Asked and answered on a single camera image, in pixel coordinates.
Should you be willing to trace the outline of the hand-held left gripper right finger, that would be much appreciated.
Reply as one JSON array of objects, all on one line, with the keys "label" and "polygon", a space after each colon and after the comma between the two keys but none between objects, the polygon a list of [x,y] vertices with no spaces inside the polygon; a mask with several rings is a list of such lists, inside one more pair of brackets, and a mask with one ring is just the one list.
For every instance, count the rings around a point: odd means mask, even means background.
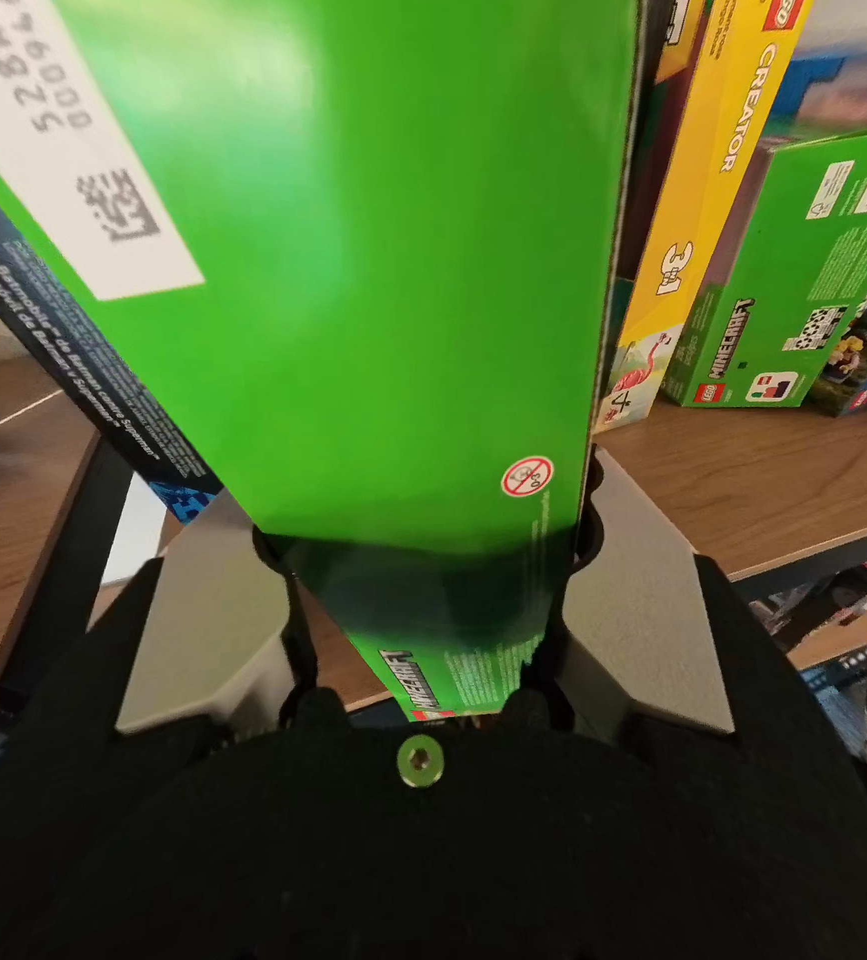
[{"label": "hand-held left gripper right finger", "polygon": [[735,721],[699,555],[608,451],[594,446],[574,561],[521,688],[550,725],[620,736],[646,717],[716,736]]}]

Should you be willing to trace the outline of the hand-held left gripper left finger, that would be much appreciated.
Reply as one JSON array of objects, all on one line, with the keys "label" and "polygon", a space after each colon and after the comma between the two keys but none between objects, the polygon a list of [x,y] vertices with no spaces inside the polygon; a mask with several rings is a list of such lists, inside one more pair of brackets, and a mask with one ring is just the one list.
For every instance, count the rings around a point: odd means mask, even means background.
[{"label": "hand-held left gripper left finger", "polygon": [[142,626],[115,722],[123,735],[196,717],[267,733],[318,685],[296,577],[227,490],[166,547]]}]

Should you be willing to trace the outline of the large green toy box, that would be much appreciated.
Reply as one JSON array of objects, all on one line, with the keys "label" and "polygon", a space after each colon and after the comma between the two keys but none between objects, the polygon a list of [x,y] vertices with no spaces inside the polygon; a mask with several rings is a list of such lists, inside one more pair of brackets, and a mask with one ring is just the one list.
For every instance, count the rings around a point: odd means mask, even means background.
[{"label": "large green toy box", "polygon": [[643,6],[0,2],[0,210],[414,721],[574,558]]}]

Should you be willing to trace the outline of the dark blue toy box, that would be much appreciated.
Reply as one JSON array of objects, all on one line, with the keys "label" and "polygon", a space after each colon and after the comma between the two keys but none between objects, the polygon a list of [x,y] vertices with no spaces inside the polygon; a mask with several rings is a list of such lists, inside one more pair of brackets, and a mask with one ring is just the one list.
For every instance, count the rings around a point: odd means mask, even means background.
[{"label": "dark blue toy box", "polygon": [[183,525],[223,485],[0,209],[0,321]]}]

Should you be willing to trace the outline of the small green toy box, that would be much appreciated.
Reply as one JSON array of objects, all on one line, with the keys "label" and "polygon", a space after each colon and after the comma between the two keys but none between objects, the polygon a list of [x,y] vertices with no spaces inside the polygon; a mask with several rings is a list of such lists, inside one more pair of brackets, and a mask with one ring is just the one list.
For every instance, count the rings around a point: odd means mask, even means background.
[{"label": "small green toy box", "polygon": [[680,407],[796,409],[867,296],[867,129],[757,144],[667,364]]}]

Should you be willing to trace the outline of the yellow toy box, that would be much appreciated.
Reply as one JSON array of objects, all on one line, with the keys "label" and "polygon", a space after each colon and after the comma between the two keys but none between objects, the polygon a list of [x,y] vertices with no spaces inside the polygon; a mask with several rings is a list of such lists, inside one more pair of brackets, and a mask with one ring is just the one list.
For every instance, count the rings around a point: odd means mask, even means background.
[{"label": "yellow toy box", "polygon": [[704,2],[708,19],[640,266],[632,282],[613,283],[593,436],[651,412],[813,6]]}]

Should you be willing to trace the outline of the pale blue toy box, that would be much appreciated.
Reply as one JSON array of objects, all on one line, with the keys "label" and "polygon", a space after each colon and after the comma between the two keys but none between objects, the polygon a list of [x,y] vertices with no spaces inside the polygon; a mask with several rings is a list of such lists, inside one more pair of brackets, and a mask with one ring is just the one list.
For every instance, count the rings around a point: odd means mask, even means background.
[{"label": "pale blue toy box", "polygon": [[797,54],[763,128],[766,138],[867,133],[867,49]]}]

